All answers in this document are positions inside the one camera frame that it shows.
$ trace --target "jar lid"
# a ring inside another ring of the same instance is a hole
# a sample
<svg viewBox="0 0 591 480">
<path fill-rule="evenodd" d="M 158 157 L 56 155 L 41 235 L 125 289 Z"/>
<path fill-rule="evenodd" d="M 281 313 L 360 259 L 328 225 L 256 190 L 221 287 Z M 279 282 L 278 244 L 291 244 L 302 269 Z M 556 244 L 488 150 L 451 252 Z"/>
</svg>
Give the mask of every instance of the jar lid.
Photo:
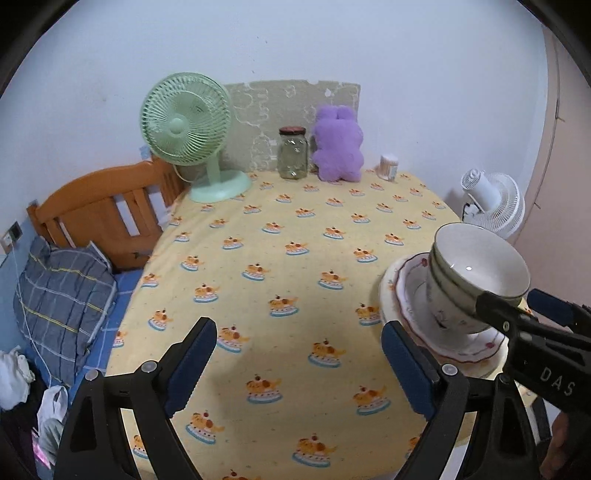
<svg viewBox="0 0 591 480">
<path fill-rule="evenodd" d="M 280 135 L 305 135 L 306 129 L 304 127 L 281 127 L 279 129 Z"/>
</svg>

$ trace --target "bowl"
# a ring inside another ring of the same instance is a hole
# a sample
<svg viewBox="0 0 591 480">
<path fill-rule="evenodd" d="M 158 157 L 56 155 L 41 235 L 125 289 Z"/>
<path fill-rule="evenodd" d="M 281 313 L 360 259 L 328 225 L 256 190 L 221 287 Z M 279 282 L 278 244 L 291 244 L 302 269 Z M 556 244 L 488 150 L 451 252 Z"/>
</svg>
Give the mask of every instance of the bowl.
<svg viewBox="0 0 591 480">
<path fill-rule="evenodd" d="M 433 247 L 431 247 L 431 251 L 429 252 L 429 263 L 433 277 L 435 277 L 437 284 L 445 294 L 462 310 L 472 316 L 476 316 L 476 299 L 463 291 L 451 278 L 445 276 L 445 273 L 443 273 L 441 266 L 437 262 L 437 255 Z"/>
<path fill-rule="evenodd" d="M 480 333 L 490 328 L 486 323 L 464 311 L 447 296 L 433 275 L 431 262 L 429 262 L 426 283 L 427 305 L 439 325 L 464 334 Z"/>
<path fill-rule="evenodd" d="M 530 271 L 515 248 L 497 234 L 469 223 L 439 227 L 434 256 L 443 274 L 477 298 L 490 291 L 515 304 L 530 287 Z"/>
</svg>

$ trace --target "wooden headboard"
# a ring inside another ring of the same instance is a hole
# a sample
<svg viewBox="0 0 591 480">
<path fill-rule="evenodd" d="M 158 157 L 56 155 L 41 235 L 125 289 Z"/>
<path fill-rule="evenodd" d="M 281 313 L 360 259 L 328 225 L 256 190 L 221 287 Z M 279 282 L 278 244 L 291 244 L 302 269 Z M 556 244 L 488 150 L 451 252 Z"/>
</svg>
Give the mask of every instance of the wooden headboard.
<svg viewBox="0 0 591 480">
<path fill-rule="evenodd" d="M 118 270 L 141 268 L 162 234 L 146 191 L 152 185 L 160 187 L 167 207 L 185 187 L 171 165 L 155 158 L 84 175 L 27 212 L 37 233 L 58 247 L 85 247 L 92 240 Z M 123 195 L 139 235 L 129 234 L 116 195 Z"/>
</svg>

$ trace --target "white cloth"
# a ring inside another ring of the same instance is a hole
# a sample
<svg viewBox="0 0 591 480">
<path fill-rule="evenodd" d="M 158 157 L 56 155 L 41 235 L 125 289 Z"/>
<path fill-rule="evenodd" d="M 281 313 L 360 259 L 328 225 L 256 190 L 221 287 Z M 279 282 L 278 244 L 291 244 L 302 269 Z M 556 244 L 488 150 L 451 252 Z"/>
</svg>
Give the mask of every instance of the white cloth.
<svg viewBox="0 0 591 480">
<path fill-rule="evenodd" d="M 39 446 L 52 465 L 56 464 L 57 449 L 60 446 L 62 422 L 68 410 L 68 393 L 62 385 L 48 388 L 43 393 L 41 407 L 37 412 Z"/>
<path fill-rule="evenodd" d="M 9 353 L 0 351 L 0 408 L 12 410 L 27 401 L 30 384 L 35 375 L 29 369 L 24 355 L 19 355 L 17 346 Z"/>
</svg>

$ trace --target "hand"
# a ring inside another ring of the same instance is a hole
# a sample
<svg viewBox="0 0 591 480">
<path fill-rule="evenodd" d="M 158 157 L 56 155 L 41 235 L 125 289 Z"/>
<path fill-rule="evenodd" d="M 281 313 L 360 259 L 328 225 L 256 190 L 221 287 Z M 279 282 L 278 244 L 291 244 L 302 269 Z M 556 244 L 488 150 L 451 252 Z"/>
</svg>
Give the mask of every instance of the hand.
<svg viewBox="0 0 591 480">
<path fill-rule="evenodd" d="M 566 413 L 559 413 L 554 423 L 552 424 L 552 439 L 548 446 L 546 458 L 540 465 L 540 473 L 542 476 L 551 480 L 560 468 L 565 464 L 567 458 L 562 451 L 569 433 L 569 417 Z"/>
</svg>

